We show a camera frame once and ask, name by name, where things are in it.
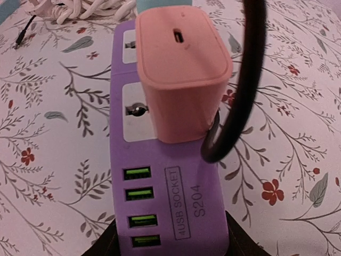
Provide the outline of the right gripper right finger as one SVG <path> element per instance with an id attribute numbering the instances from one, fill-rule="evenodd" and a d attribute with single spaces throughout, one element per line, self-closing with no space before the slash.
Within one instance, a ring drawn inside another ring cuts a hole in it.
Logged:
<path id="1" fill-rule="evenodd" d="M 226 256 L 266 256 L 266 251 L 256 244 L 234 218 L 225 212 L 229 229 L 229 247 Z"/>

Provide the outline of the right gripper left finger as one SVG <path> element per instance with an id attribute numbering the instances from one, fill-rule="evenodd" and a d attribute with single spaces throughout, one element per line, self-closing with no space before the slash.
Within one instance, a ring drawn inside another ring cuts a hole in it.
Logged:
<path id="1" fill-rule="evenodd" d="M 106 228 L 97 241 L 82 256 L 120 256 L 116 220 Z"/>

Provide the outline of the purple power strip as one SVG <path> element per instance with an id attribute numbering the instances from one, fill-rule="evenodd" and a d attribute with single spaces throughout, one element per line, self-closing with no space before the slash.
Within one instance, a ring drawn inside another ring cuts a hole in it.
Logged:
<path id="1" fill-rule="evenodd" d="M 135 23 L 116 27 L 110 86 L 115 255 L 225 255 L 229 231 L 216 164 L 201 141 L 154 135 L 136 71 Z"/>

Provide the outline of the pink charger plug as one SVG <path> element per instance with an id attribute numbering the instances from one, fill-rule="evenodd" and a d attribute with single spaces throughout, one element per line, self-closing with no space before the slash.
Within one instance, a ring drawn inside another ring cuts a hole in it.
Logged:
<path id="1" fill-rule="evenodd" d="M 203 138 L 232 74 L 228 50 L 208 14 L 190 5 L 155 7 L 135 21 L 137 72 L 157 138 Z"/>

